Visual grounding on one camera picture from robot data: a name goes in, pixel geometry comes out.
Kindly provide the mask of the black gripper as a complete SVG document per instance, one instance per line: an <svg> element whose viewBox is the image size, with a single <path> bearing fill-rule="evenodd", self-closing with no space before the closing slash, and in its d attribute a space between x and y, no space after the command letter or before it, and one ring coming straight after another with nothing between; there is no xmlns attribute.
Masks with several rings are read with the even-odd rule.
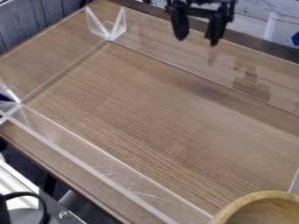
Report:
<svg viewBox="0 0 299 224"><path fill-rule="evenodd" d="M222 38L226 23L234 18L236 0L165 0L165 11L170 16L172 32L182 41L189 34L188 16L206 18L204 38L214 46Z"/></svg>

